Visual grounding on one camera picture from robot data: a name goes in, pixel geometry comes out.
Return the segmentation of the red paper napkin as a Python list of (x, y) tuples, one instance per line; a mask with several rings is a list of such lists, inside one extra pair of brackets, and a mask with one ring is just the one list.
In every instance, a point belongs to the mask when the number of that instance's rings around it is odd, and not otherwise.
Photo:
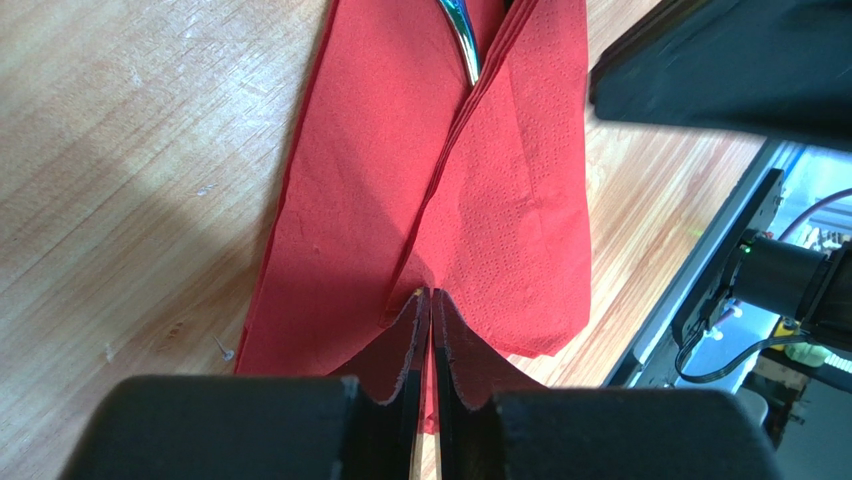
[(588, 323), (582, 1), (471, 1), (470, 84), (436, 1), (334, 1), (235, 370), (325, 375), (421, 287), (504, 354)]

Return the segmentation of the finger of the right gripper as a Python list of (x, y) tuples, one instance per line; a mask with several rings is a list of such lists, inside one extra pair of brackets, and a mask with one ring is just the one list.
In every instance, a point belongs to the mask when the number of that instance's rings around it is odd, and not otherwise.
[(851, 147), (847, 1), (662, 1), (590, 73), (595, 116)]

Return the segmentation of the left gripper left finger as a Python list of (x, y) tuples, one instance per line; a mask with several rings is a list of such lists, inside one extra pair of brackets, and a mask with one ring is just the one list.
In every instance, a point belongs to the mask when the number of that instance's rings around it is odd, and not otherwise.
[(416, 290), (392, 325), (332, 374), (358, 382), (342, 479), (411, 479), (420, 469), (431, 296)]

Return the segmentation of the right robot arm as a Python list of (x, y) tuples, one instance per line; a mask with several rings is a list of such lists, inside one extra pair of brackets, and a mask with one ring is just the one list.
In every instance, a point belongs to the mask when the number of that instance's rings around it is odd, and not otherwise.
[[(847, 1), (663, 1), (608, 47), (589, 100), (601, 120), (745, 132), (851, 147)], [(798, 320), (805, 338), (851, 346), (851, 255), (825, 256), (737, 226), (709, 268), (699, 340), (736, 299)]]

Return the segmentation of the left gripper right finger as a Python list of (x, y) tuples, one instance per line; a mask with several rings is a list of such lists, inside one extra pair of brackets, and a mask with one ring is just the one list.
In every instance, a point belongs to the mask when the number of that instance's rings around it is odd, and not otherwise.
[(450, 294), (432, 291), (436, 463), (440, 479), (504, 479), (506, 442), (494, 397), (544, 391), (467, 324)]

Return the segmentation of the purple iridescent spoon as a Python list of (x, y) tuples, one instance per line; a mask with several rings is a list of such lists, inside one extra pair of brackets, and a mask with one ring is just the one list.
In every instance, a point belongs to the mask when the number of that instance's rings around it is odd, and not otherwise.
[(466, 2), (464, 0), (438, 0), (438, 4), (456, 37), (468, 82), (471, 86), (475, 86), (480, 78), (481, 61)]

